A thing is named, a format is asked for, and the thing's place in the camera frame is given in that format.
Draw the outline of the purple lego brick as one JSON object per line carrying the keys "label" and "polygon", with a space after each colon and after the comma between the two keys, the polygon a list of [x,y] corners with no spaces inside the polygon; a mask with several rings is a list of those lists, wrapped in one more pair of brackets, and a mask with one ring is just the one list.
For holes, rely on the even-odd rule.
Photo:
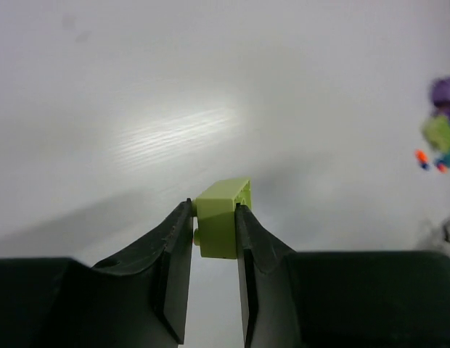
{"label": "purple lego brick", "polygon": [[429,96],[432,105],[450,117],[450,76],[435,79],[431,83]]}

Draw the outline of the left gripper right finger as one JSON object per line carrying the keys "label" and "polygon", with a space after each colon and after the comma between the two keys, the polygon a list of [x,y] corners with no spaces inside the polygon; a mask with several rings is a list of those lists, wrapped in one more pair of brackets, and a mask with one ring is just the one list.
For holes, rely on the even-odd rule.
{"label": "left gripper right finger", "polygon": [[234,213],[246,347],[450,347],[450,258],[297,252]]}

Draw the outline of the lime green lego brick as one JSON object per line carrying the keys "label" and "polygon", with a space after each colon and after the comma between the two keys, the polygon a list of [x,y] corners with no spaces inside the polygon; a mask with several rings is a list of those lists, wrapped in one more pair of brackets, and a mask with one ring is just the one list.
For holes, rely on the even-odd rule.
{"label": "lime green lego brick", "polygon": [[194,244],[202,257],[237,258],[234,212],[238,204],[252,207],[249,178],[217,181],[192,201],[197,218]]}

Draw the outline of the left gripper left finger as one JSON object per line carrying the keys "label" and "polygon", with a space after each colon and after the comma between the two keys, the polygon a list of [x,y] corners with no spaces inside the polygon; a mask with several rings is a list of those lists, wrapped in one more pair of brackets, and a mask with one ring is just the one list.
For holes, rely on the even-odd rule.
{"label": "left gripper left finger", "polygon": [[193,207],[87,266],[0,259],[0,347],[177,347],[184,343]]}

